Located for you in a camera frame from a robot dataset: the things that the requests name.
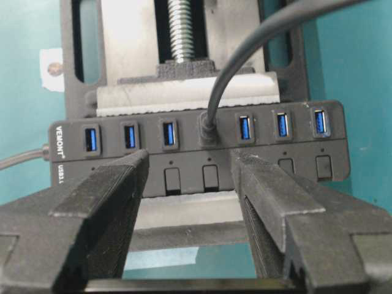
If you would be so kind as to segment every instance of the sticker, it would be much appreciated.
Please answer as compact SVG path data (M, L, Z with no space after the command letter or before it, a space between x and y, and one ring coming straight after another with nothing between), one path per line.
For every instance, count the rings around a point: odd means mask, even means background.
M194 265L199 247L128 252L124 270Z
M39 53L42 87L54 92L64 92L62 49L43 49Z

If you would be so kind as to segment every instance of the black cable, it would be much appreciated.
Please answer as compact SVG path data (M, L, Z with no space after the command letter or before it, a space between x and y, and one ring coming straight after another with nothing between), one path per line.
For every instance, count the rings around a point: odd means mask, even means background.
M305 21L363 1L365 0L298 0L263 21L236 49L219 73L209 98L207 115L201 121L202 133L208 134L215 129L216 112L228 83L258 49L277 35Z
M43 145L41 149L35 149L26 151L6 159L0 160L0 170L11 167L16 164L21 164L22 162L29 161L32 159L43 157L48 160L49 147L47 144Z

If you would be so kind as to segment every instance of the metal bar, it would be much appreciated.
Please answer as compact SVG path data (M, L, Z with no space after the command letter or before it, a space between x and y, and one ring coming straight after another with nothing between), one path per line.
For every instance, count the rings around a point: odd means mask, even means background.
M77 52L74 39L75 31L78 29L78 20L73 11L78 11L78 1L63 0L60 1L61 16L61 35L62 50L64 55L64 82L66 89L66 116L67 118L86 118L96 115L96 97L92 93L100 86L107 85L106 61L105 61L105 45L102 23L102 5L101 0L96 1L97 5L97 21L98 21L98 47L100 52L100 78L94 84L83 83L76 76L75 68L81 66L77 64L75 59Z
M234 191L145 198L140 204L135 230L242 220Z
M108 85L155 75L159 64L154 0L102 0Z
M245 36L260 25L258 1L205 0L205 21L208 57L216 68L223 68ZM246 63L256 72L265 72L263 50L256 52Z
M305 293L283 279L93 280L74 293Z
M135 230L130 251L200 247L248 242L243 221Z

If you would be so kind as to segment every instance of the slot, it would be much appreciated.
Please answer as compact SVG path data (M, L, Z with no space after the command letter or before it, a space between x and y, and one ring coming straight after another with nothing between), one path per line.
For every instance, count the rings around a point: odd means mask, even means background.
M176 143L174 125L172 122L164 123L164 139L165 146L173 146Z
M280 137L288 136L288 124L287 124L287 114L286 113L278 113L277 114L277 127L279 129Z
M315 123L316 123L316 132L318 134L325 134L326 133L326 126L325 126L325 114L323 110L316 110L314 112L315 115Z
M136 138L135 138L135 127L134 126L125 126L125 147L127 149L132 149L136 147Z
M250 140L251 132L250 132L250 124L248 116L240 116L239 117L239 125L241 129L241 139L242 140Z
M87 152L97 151L97 132L95 129L86 129L86 150Z

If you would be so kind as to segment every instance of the white label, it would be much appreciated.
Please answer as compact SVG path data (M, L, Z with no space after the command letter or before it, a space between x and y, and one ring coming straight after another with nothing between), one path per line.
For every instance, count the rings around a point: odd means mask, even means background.
M63 164L58 166L58 172L59 172L59 184L62 184L64 182L64 166L63 166Z
M66 155L64 154L64 142L62 140L62 126L56 128L56 147L57 155L61 156L62 159L65 159Z
M124 270L194 265L199 247L128 252Z
M49 91L64 92L62 49L41 50L39 56L42 87Z

